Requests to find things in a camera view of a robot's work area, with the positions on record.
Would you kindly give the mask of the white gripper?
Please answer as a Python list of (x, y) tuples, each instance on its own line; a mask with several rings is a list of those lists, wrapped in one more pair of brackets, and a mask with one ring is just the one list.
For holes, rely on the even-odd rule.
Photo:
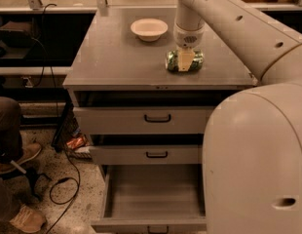
[(178, 70), (188, 71), (195, 57), (192, 48), (198, 46), (203, 38), (204, 29), (185, 30), (177, 24), (173, 28), (173, 38), (178, 47)]

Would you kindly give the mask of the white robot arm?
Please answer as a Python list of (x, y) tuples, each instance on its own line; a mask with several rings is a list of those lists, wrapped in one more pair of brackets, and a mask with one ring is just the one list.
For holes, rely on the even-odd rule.
[(241, 0), (178, 0), (175, 22), (205, 21), (258, 80), (208, 119), (208, 234), (302, 234), (302, 34)]

